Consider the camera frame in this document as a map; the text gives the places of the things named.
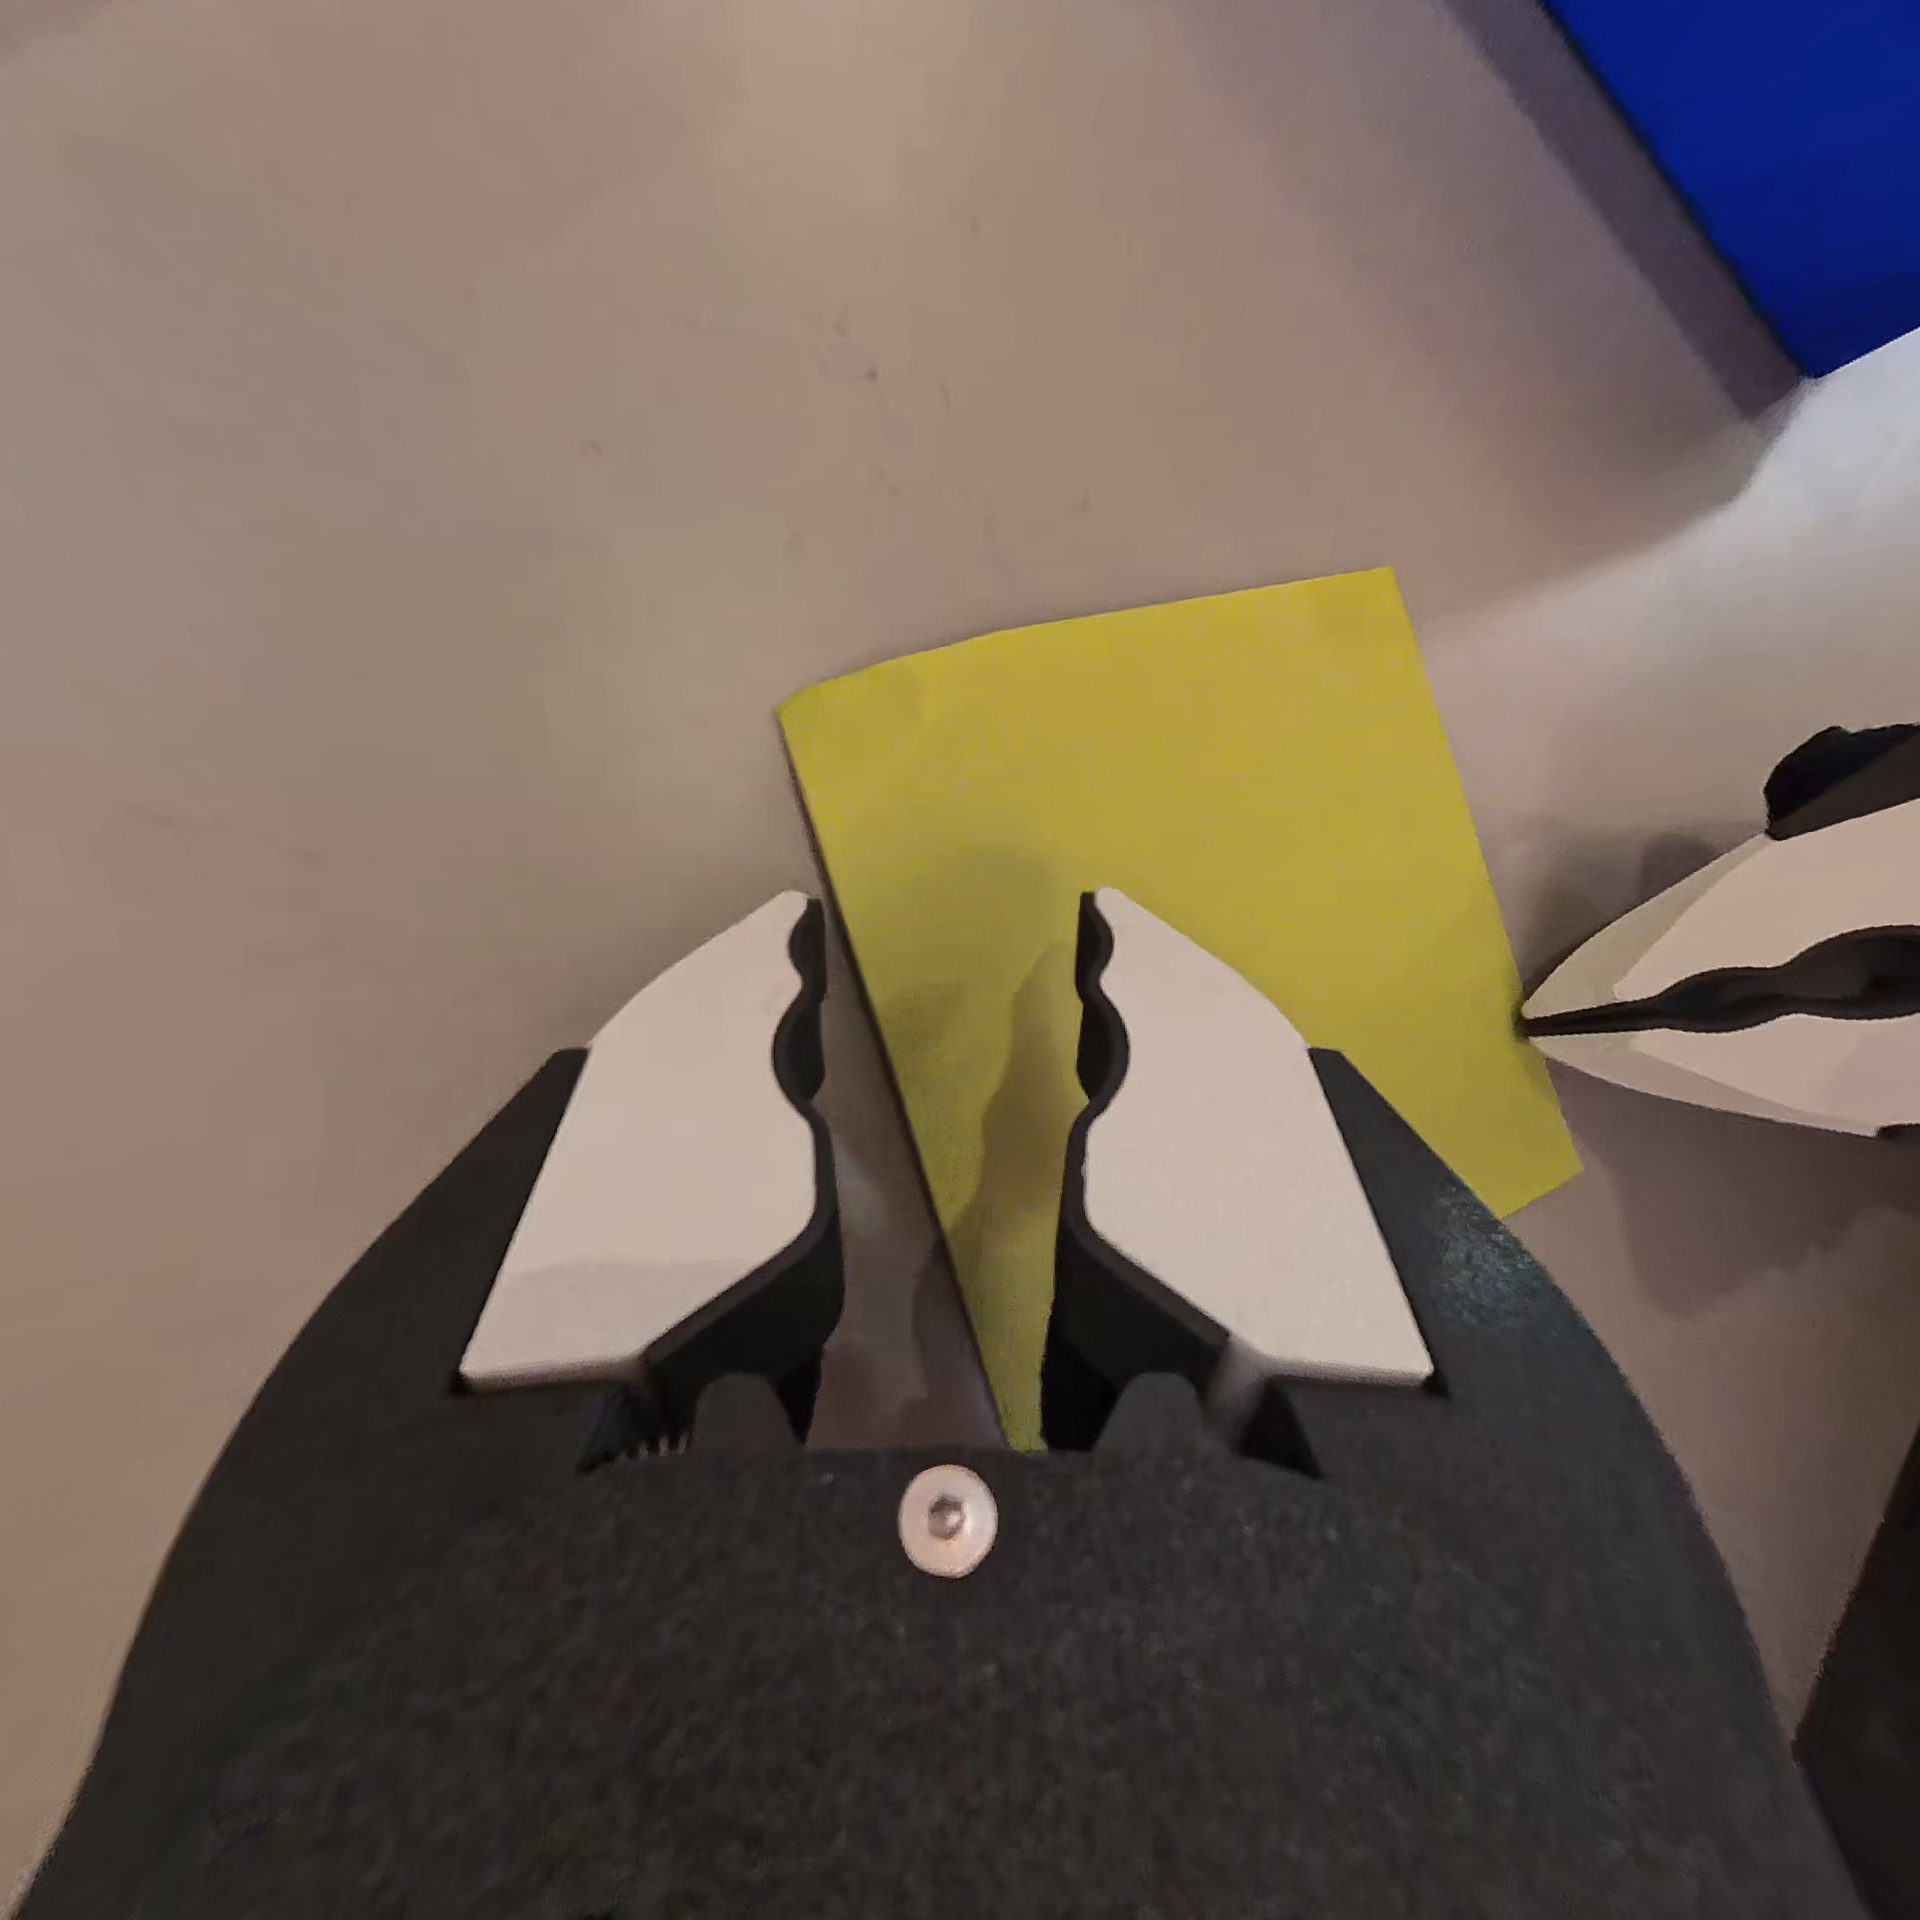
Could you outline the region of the blue panel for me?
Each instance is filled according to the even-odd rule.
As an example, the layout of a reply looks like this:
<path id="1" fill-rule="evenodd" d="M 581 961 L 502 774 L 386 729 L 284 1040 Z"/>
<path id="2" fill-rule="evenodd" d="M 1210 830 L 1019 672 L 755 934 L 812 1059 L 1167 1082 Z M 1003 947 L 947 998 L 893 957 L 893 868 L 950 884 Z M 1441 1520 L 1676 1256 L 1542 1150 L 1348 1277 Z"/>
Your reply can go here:
<path id="1" fill-rule="evenodd" d="M 1806 374 L 1915 331 L 1915 2 L 1545 9 Z"/>

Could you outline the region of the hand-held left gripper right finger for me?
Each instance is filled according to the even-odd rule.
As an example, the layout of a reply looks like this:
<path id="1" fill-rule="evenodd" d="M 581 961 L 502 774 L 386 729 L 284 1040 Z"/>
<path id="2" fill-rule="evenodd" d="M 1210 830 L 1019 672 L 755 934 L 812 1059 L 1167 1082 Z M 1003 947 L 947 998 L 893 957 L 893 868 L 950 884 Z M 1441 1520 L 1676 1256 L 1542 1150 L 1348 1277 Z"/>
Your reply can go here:
<path id="1" fill-rule="evenodd" d="M 1233 1450 L 1305 1453 L 1289 1385 L 1425 1392 L 1436 1362 L 1314 1050 L 1239 971 L 1113 886 L 1078 902 L 1084 1110 L 1062 1163 L 1042 1444 L 1183 1382 Z"/>

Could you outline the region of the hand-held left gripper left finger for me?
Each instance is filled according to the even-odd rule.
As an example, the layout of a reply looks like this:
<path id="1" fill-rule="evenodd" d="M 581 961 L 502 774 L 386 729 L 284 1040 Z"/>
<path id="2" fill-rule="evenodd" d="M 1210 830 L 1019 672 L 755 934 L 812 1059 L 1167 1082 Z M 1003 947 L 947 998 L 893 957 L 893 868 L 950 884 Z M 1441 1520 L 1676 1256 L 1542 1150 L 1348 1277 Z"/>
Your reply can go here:
<path id="1" fill-rule="evenodd" d="M 846 1304 L 826 908 L 775 896 L 591 1038 L 459 1362 L 470 1392 L 625 1385 L 650 1443 L 764 1381 L 799 1443 Z"/>

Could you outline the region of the floral origami paper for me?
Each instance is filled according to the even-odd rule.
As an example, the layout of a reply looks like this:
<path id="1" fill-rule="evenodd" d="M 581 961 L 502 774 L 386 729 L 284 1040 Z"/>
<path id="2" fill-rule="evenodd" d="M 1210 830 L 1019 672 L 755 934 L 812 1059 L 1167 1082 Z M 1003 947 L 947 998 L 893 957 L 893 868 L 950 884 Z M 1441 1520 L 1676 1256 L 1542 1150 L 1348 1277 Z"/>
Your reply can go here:
<path id="1" fill-rule="evenodd" d="M 980 636 L 777 723 L 1014 1450 L 1042 1448 L 1085 891 L 1339 1050 L 1498 1217 L 1577 1177 L 1389 570 Z"/>

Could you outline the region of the person's right forearm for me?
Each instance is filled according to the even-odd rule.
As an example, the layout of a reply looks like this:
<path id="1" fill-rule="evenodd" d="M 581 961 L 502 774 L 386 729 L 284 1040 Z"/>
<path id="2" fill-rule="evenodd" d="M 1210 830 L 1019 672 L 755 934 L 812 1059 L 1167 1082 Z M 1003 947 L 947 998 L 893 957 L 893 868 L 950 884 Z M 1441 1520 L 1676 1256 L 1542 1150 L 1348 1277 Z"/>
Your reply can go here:
<path id="1" fill-rule="evenodd" d="M 1793 1744 L 1868 1912 L 1918 1915 L 1918 1448 L 1909 1448 Z"/>

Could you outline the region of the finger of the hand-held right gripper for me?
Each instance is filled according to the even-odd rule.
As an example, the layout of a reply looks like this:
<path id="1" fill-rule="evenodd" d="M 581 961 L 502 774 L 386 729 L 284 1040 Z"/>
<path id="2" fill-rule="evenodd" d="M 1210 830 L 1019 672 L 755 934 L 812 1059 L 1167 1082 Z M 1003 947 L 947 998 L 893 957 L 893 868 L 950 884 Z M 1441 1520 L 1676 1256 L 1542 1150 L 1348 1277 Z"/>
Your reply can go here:
<path id="1" fill-rule="evenodd" d="M 1525 1033 L 1737 1033 L 1915 1013 L 1918 803 L 1755 834 L 1547 973 Z"/>
<path id="2" fill-rule="evenodd" d="M 1918 1125 L 1915 987 L 1794 1005 L 1742 1027 L 1649 1025 L 1574 1032 L 1574 1008 L 1522 1003 L 1522 1025 L 1553 1064 L 1617 1088 L 1845 1137 Z"/>

